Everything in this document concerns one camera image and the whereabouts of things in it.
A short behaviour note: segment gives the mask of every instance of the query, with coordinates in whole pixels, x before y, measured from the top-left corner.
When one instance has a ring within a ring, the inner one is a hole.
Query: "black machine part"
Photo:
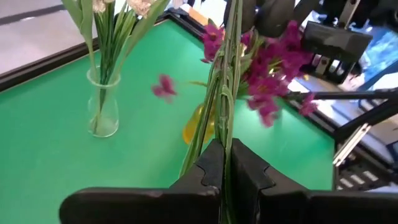
[[[309,190],[233,139],[231,180],[239,224],[392,223],[398,195]],[[219,224],[224,149],[215,140],[169,189],[89,188],[67,197],[62,224]]]
[[[232,169],[239,224],[373,224],[398,219],[398,195],[306,189],[238,139],[233,140]]]

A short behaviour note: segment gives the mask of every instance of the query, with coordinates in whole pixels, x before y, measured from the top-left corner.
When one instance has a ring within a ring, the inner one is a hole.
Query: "flower bouquet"
[[[295,78],[303,78],[300,67],[310,63],[312,54],[301,48],[299,25],[290,21],[285,32],[276,39],[260,36],[255,28],[242,35],[243,0],[232,0],[226,29],[217,28],[209,20],[203,35],[204,63],[211,63],[208,82],[191,82],[206,87],[204,102],[184,129],[184,140],[190,144],[180,176],[184,175],[201,154],[205,141],[212,137],[225,149],[223,208],[230,209],[230,163],[235,101],[246,100],[251,110],[259,113],[265,127],[271,127],[279,110],[275,100],[284,97]],[[177,95],[168,75],[160,76],[160,85],[152,87],[158,97],[170,101]],[[300,113],[308,115],[316,109],[313,95],[304,99]],[[233,212],[223,209],[223,220],[230,223]]]
[[[127,0],[120,13],[115,0],[62,0],[83,36],[89,51],[89,81],[94,86],[89,100],[89,131],[108,137],[118,130],[118,105],[114,92],[126,57],[164,12],[169,0]],[[96,64],[93,47],[93,20],[101,55]]]

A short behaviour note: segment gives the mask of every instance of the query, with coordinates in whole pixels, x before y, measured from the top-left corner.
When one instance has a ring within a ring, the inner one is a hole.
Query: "clear glass vase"
[[[116,100],[116,89],[120,75],[112,75],[106,84],[100,82],[100,68],[96,72],[87,72],[91,83],[91,97],[88,100],[88,131],[99,138],[112,136],[119,128],[119,108]]]

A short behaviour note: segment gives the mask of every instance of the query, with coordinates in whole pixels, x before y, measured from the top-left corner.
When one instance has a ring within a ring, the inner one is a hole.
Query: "glass vase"
[[[91,83],[91,96],[88,100],[88,131],[99,138],[112,136],[119,128],[119,108],[116,100],[116,89],[120,75],[112,75],[107,82],[100,81],[100,68],[96,72],[87,72]]]
[[[193,112],[192,117],[188,120],[182,131],[182,138],[186,144],[190,144],[195,134],[195,130],[198,126],[200,115],[204,110],[204,104],[200,104]],[[214,125],[215,125],[215,111],[214,107],[211,108],[209,121],[207,123],[204,143],[207,143],[211,137],[214,135]]]

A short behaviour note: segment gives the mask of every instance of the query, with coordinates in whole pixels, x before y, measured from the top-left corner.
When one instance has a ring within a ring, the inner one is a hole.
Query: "white flower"
[[[104,0],[93,0],[93,11],[94,12],[104,12],[106,9],[106,4]]]
[[[127,0],[129,6],[136,12],[138,15],[147,17],[148,11],[152,3],[155,0]]]

